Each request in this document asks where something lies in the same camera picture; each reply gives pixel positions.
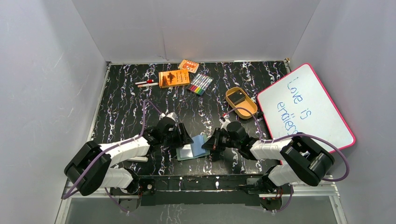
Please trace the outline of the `green card holder wallet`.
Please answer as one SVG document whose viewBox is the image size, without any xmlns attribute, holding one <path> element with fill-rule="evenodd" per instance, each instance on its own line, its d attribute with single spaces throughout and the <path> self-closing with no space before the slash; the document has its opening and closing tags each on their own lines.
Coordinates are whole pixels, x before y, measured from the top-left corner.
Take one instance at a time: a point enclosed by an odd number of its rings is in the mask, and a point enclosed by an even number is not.
<svg viewBox="0 0 396 224">
<path fill-rule="evenodd" d="M 210 154 L 209 150 L 202 148 L 203 144 L 207 141 L 207 136 L 205 134 L 196 135 L 192 137 L 192 140 L 192 144 L 184 145 L 176 149 L 178 161 L 196 159 Z"/>
</svg>

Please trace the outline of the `black credit cards stack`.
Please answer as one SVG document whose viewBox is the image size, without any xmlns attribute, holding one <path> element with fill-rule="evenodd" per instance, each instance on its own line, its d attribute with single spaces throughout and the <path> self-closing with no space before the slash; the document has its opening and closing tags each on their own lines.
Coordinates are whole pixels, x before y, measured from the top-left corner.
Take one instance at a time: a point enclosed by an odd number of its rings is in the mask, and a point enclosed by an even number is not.
<svg viewBox="0 0 396 224">
<path fill-rule="evenodd" d="M 231 95 L 229 95 L 228 98 L 231 100 L 231 102 L 234 105 L 238 105 L 241 102 L 245 101 L 246 96 L 241 90 L 237 90 Z"/>
</svg>

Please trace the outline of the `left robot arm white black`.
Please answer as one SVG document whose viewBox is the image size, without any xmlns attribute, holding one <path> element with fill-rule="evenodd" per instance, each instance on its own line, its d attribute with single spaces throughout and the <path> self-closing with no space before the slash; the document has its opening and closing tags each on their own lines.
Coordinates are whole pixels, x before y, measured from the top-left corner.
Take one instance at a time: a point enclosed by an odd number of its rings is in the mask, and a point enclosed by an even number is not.
<svg viewBox="0 0 396 224">
<path fill-rule="evenodd" d="M 86 142 L 66 165 L 64 174 L 83 196 L 99 188 L 120 188 L 134 194 L 140 186 L 137 174 L 125 168 L 115 168 L 116 164 L 145 157 L 161 147 L 179 148 L 193 142 L 183 123 L 163 116 L 157 125 L 130 139 L 109 144 Z"/>
</svg>

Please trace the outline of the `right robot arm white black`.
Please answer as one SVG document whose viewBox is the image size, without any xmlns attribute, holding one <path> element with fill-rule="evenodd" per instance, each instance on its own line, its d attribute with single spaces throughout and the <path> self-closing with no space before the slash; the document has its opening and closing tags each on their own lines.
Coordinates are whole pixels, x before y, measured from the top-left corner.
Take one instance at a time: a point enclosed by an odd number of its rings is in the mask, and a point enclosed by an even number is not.
<svg viewBox="0 0 396 224">
<path fill-rule="evenodd" d="M 239 187 L 269 193 L 276 193 L 281 186 L 292 182 L 318 186 L 335 162 L 327 150 L 303 133 L 293 134 L 289 140 L 263 141 L 250 137 L 237 121 L 224 122 L 221 128 L 215 129 L 202 147 L 214 153 L 235 148 L 243 158 L 249 160 L 284 161 L 284 164 L 270 168 L 255 183 Z"/>
</svg>

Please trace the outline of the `small orange card box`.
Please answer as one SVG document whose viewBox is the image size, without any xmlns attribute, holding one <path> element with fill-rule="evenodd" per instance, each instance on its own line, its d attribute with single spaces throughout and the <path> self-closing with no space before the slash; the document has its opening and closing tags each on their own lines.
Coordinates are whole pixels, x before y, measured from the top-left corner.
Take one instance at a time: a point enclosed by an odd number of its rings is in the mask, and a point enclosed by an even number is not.
<svg viewBox="0 0 396 224">
<path fill-rule="evenodd" d="M 196 73 L 199 63 L 184 59 L 178 66 L 180 70 L 187 70 L 190 73 Z"/>
</svg>

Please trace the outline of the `white stapler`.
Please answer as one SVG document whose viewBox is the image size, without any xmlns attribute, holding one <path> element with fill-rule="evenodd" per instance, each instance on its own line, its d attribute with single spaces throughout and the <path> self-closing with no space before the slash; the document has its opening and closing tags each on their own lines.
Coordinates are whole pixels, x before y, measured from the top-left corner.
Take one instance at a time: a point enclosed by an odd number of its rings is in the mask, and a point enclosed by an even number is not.
<svg viewBox="0 0 396 224">
<path fill-rule="evenodd" d="M 148 161 L 148 157 L 137 156 L 137 157 L 133 157 L 133 158 L 127 159 L 127 161 L 131 161 L 131 162 L 147 162 Z"/>
</svg>

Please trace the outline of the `tan oval tray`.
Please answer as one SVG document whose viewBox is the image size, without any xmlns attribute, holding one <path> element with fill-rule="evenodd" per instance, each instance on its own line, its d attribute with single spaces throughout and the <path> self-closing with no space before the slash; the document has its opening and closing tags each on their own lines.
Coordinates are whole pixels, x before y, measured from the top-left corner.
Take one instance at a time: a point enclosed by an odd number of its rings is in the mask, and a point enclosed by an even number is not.
<svg viewBox="0 0 396 224">
<path fill-rule="evenodd" d="M 232 93 L 234 93 L 237 90 L 241 90 L 246 98 L 245 101 L 241 102 L 238 105 L 234 105 L 231 100 L 228 98 L 229 95 L 231 95 Z M 238 116 L 241 119 L 249 119 L 252 117 L 252 115 L 255 115 L 258 111 L 258 107 L 256 105 L 256 103 L 245 93 L 245 91 L 243 89 L 241 89 L 240 87 L 233 87 L 229 90 L 226 91 L 226 96 L 225 96 L 226 102 L 234 109 L 234 108 L 238 108 L 235 110 L 235 112 L 238 114 Z"/>
</svg>

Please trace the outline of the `coloured marker pen set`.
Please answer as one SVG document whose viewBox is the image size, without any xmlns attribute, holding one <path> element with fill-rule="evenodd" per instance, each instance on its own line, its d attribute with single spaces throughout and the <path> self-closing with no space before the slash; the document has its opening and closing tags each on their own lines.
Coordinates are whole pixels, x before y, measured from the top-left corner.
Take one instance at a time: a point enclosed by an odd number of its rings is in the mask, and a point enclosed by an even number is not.
<svg viewBox="0 0 396 224">
<path fill-rule="evenodd" d="M 198 73 L 191 83 L 187 86 L 187 90 L 202 96 L 206 89 L 209 87 L 209 85 L 212 83 L 213 77 L 210 77 L 208 75 Z"/>
</svg>

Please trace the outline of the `white marker pen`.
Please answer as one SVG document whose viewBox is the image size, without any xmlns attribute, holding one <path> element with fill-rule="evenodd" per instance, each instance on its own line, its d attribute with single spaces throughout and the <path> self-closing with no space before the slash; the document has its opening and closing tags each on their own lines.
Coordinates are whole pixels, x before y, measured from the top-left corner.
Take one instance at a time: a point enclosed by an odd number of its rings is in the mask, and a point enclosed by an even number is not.
<svg viewBox="0 0 396 224">
<path fill-rule="evenodd" d="M 147 83 L 147 84 L 138 85 L 137 87 L 143 88 L 143 87 L 157 86 L 157 85 L 159 85 L 159 83 Z"/>
</svg>

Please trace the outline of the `orange book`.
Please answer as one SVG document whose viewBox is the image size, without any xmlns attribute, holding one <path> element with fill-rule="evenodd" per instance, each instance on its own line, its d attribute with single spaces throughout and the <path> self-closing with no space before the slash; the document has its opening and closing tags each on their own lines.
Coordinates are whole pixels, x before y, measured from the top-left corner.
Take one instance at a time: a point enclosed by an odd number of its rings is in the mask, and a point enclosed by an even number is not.
<svg viewBox="0 0 396 224">
<path fill-rule="evenodd" d="M 160 88 L 170 88 L 190 84 L 190 74 L 188 70 L 172 70 L 159 72 Z"/>
</svg>

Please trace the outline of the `red capped white marker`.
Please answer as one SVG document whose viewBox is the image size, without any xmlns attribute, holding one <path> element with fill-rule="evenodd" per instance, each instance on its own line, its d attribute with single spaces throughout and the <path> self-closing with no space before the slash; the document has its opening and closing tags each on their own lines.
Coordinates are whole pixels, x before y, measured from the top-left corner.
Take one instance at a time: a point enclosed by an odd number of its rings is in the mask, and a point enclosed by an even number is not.
<svg viewBox="0 0 396 224">
<path fill-rule="evenodd" d="M 147 80 L 147 81 L 136 82 L 135 85 L 150 84 L 150 83 L 153 83 L 153 82 L 154 82 L 153 79 L 149 79 L 149 80 Z"/>
</svg>

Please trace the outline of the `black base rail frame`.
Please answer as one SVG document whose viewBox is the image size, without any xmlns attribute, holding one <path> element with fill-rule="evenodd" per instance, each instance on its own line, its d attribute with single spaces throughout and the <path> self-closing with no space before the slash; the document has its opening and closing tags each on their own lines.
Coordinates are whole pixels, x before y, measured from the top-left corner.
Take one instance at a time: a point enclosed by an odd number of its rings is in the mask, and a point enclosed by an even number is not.
<svg viewBox="0 0 396 224">
<path fill-rule="evenodd" d="M 140 176 L 130 189 L 111 188 L 121 204 L 138 199 L 140 206 L 165 204 L 242 204 L 277 210 L 286 202 L 290 185 L 266 190 L 262 175 Z"/>
</svg>

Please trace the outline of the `white board pink frame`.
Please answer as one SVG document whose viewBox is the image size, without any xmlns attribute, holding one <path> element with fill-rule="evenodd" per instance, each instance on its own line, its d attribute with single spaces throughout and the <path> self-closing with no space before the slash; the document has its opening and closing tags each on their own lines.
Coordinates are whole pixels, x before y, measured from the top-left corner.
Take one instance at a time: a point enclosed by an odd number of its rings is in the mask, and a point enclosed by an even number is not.
<svg viewBox="0 0 396 224">
<path fill-rule="evenodd" d="M 274 139 L 302 132 L 338 149 L 356 138 L 313 67 L 305 63 L 257 95 L 270 136 Z"/>
</svg>

